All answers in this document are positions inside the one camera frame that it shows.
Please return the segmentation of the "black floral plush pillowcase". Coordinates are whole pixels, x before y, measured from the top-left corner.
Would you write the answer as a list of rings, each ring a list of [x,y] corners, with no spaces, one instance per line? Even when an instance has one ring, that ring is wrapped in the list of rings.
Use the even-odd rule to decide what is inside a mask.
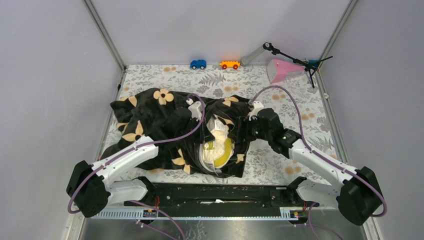
[[[124,97],[110,103],[117,120],[116,128],[121,132],[121,138],[117,143],[106,148],[100,158],[104,159],[111,153],[114,154],[126,147],[127,140],[135,140],[135,134],[141,134],[146,130],[147,122],[165,120],[177,108],[188,108],[189,105],[186,102],[188,99],[197,100],[187,92],[150,88],[134,96]],[[184,165],[175,170],[182,170],[189,175],[200,173],[218,178],[242,177],[246,153],[250,146],[248,142],[233,143],[233,155],[229,162],[217,172],[207,171],[202,166],[199,159],[199,148],[212,137],[206,126],[211,118],[219,119],[228,126],[228,132],[230,132],[235,127],[238,117],[249,115],[249,100],[238,95],[226,98],[203,97],[202,100],[205,103],[204,124],[193,137],[184,140],[178,147]]]

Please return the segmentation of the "white quilted pillow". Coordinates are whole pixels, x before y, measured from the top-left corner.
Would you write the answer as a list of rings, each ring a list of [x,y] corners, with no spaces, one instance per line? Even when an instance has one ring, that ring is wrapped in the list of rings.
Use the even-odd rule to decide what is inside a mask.
[[[234,143],[228,137],[229,127],[218,118],[212,117],[206,127],[214,139],[199,147],[199,160],[207,171],[216,173],[234,154]]]

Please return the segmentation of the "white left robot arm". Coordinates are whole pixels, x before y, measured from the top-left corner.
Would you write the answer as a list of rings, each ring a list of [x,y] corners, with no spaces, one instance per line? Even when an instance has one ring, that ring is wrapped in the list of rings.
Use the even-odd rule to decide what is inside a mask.
[[[178,147],[199,131],[203,119],[199,108],[178,108],[167,119],[148,121],[145,131],[135,134],[135,140],[127,140],[122,150],[92,164],[85,160],[77,163],[66,188],[70,197],[67,211],[90,218],[116,203],[152,204],[155,192],[146,182],[139,178],[121,181],[120,177],[134,168],[182,168],[185,163]]]

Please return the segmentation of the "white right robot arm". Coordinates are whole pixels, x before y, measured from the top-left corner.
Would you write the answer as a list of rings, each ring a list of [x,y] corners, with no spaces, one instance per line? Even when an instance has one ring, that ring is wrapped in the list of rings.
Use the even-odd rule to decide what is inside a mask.
[[[339,210],[354,225],[361,226],[386,203],[375,173],[368,167],[355,168],[337,161],[309,145],[300,133],[285,128],[271,108],[254,110],[249,116],[236,118],[229,136],[236,142],[263,140],[272,150],[295,160],[328,183],[316,183],[298,177],[289,186],[287,201],[299,206],[304,201]]]

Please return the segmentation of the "yellow patch on pillow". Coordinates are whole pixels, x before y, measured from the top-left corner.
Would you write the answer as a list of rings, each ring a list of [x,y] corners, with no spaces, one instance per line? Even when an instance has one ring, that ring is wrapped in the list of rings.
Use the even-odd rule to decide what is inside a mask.
[[[200,157],[208,168],[220,169],[229,161],[233,153],[233,141],[227,138],[205,143],[201,148]]]

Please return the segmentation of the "white care label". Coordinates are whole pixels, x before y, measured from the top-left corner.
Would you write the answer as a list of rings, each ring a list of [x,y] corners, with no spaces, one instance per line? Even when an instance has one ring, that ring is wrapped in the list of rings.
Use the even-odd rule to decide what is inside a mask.
[[[220,120],[215,119],[214,120],[214,130],[217,131],[221,131],[221,132],[226,132],[227,131],[227,126],[225,124],[223,124]]]

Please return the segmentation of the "orange toy car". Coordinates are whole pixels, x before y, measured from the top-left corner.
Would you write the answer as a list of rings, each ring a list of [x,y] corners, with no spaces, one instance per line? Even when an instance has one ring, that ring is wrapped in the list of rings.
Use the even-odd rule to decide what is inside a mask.
[[[226,69],[237,70],[240,67],[241,63],[239,61],[221,61],[219,65],[223,70],[226,70]]]

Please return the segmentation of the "floral patterned table mat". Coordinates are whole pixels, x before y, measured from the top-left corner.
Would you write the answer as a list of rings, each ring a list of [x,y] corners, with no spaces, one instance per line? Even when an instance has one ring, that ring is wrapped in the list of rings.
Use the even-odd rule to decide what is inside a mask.
[[[305,73],[270,84],[266,67],[260,65],[236,70],[223,70],[218,65],[208,65],[204,70],[193,70],[188,65],[133,64],[127,68],[119,98],[130,97],[150,88],[196,93],[213,99],[233,95],[256,98],[265,107],[278,113],[286,128],[302,132],[311,146],[333,158],[339,155],[321,93],[316,85],[312,88],[310,78]],[[240,178],[140,168],[134,168],[120,178],[131,180],[145,176],[151,182],[282,186],[303,176],[317,183],[326,183],[324,178],[298,161],[275,153],[263,140],[250,144],[244,162],[244,173]]]

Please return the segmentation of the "grey metal cylinder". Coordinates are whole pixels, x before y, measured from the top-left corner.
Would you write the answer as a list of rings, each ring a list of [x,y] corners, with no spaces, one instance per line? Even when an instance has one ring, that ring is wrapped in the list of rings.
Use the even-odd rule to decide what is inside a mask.
[[[247,66],[250,62],[252,62],[255,58],[257,58],[259,55],[261,55],[266,49],[264,48],[264,45],[259,46],[257,49],[255,49],[253,52],[243,56],[240,59],[240,65],[241,66]]]

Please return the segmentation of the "blue toy car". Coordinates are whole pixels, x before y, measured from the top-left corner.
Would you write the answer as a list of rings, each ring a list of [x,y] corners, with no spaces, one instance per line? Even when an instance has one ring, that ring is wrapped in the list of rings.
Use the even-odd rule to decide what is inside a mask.
[[[204,70],[207,67],[207,62],[204,59],[192,60],[190,68],[193,70],[201,69]]]

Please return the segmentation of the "pink and white iron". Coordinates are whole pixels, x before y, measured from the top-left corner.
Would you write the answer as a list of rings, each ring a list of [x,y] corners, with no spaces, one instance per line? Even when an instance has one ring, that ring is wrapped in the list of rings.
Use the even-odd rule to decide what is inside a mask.
[[[271,84],[282,82],[287,76],[294,76],[305,71],[304,67],[281,59],[272,59],[266,66],[266,73]]]

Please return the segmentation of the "black tripod stand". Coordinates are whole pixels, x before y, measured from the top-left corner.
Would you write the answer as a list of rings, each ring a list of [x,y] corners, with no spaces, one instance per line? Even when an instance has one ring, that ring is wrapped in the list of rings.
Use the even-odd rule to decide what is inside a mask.
[[[264,50],[266,50],[266,51],[270,51],[273,55],[282,55],[282,56],[284,56],[284,57],[292,60],[292,62],[294,64],[298,64],[300,66],[303,66],[304,67],[304,71],[307,72],[308,75],[309,75],[310,83],[311,83],[311,86],[312,86],[313,89],[315,88],[315,83],[314,83],[314,80],[313,80],[313,76],[318,71],[321,63],[334,57],[333,55],[331,55],[331,56],[328,56],[326,58],[321,58],[319,60],[306,60],[306,61],[303,61],[303,60],[300,60],[298,58],[294,58],[294,57],[292,57],[292,56],[290,56],[290,55],[288,55],[286,53],[283,53],[280,49],[274,47],[272,45],[272,43],[270,43],[270,42],[265,42],[262,45],[262,48]]]

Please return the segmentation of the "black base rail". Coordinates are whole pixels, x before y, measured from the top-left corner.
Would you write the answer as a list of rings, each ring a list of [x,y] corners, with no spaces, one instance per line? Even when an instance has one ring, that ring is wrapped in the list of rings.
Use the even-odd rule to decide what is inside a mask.
[[[140,202],[171,217],[280,217],[280,209],[300,213],[311,206],[285,185],[153,183]]]

